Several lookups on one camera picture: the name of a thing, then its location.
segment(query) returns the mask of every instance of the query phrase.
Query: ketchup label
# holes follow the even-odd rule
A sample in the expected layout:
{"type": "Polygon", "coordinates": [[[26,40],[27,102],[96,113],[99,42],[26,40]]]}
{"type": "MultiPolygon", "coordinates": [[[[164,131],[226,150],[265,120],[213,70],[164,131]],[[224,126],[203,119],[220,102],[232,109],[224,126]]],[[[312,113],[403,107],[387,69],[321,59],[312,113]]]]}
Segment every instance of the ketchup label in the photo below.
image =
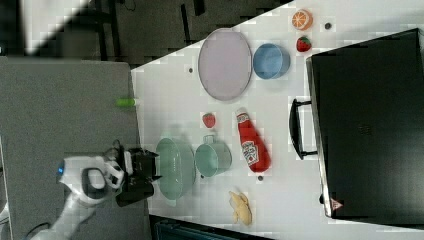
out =
{"type": "Polygon", "coordinates": [[[237,116],[238,123],[246,122],[247,120],[249,120],[249,116],[247,116],[247,114],[240,114],[237,116]]]}
{"type": "Polygon", "coordinates": [[[249,166],[259,162],[258,147],[255,146],[253,141],[246,141],[241,145],[244,158],[249,166]]]}

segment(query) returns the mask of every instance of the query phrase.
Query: orange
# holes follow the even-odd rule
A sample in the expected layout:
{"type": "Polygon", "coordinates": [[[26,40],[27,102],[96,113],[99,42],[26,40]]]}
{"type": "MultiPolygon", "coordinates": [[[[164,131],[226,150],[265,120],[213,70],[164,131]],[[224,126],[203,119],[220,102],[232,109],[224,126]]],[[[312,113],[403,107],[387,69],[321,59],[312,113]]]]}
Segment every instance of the orange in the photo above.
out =
{"type": "Polygon", "coordinates": [[[313,22],[312,14],[305,9],[297,11],[292,18],[292,24],[297,30],[308,29],[313,22]]]}

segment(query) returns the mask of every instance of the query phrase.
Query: red ketchup bottle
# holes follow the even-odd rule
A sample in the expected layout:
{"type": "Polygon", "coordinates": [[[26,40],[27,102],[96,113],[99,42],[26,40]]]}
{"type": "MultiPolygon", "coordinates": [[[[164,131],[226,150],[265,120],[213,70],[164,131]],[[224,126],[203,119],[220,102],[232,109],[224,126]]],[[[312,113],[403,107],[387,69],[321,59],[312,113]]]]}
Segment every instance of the red ketchup bottle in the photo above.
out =
{"type": "Polygon", "coordinates": [[[246,109],[236,111],[241,148],[247,165],[253,172],[264,172],[271,165],[271,158],[264,142],[253,126],[246,109]]]}

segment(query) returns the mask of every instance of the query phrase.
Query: white table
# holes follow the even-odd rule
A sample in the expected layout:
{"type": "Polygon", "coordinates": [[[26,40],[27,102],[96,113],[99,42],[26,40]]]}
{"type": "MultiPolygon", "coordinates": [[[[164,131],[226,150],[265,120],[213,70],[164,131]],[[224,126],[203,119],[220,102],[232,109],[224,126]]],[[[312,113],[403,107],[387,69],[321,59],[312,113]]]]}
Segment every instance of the white table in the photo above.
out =
{"type": "MultiPolygon", "coordinates": [[[[202,42],[134,69],[135,95],[143,100],[138,109],[140,137],[147,149],[154,151],[160,136],[172,132],[191,143],[195,151],[210,132],[201,116],[215,112],[217,135],[229,145],[233,157],[228,172],[205,179],[197,174],[193,189],[177,200],[176,207],[166,203],[156,184],[156,193],[148,200],[149,213],[274,239],[422,239],[424,232],[418,230],[327,218],[318,202],[321,186],[317,157],[301,161],[288,130],[293,98],[309,99],[307,57],[415,27],[424,27],[424,1],[299,0],[281,6],[233,29],[246,36],[252,53],[267,42],[286,48],[292,61],[289,72],[269,81],[253,73],[243,96],[230,103],[214,100],[200,83],[197,59],[202,42]],[[306,32],[295,30],[290,23],[291,16],[301,8],[314,15],[314,24],[306,32]],[[324,29],[326,22],[332,23],[331,30],[324,29]],[[302,35],[311,39],[312,51],[296,51],[296,40],[302,35]],[[265,172],[262,182],[241,156],[234,115],[241,106],[256,121],[272,154],[272,168],[265,172]],[[248,196],[253,213],[250,227],[232,224],[228,191],[248,196]]],[[[305,150],[314,150],[311,109],[302,109],[305,150]]]]}
{"type": "Polygon", "coordinates": [[[90,0],[20,0],[25,52],[34,53],[90,0]]]}

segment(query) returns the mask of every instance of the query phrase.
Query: light green bowl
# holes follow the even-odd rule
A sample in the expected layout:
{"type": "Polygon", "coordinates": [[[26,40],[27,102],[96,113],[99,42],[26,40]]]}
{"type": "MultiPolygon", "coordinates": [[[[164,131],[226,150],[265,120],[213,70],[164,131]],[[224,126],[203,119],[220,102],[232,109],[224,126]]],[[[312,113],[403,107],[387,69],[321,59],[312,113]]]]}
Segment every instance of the light green bowl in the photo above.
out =
{"type": "Polygon", "coordinates": [[[194,184],[196,170],[190,146],[178,139],[162,138],[156,147],[159,154],[159,189],[169,200],[177,200],[194,184]]]}

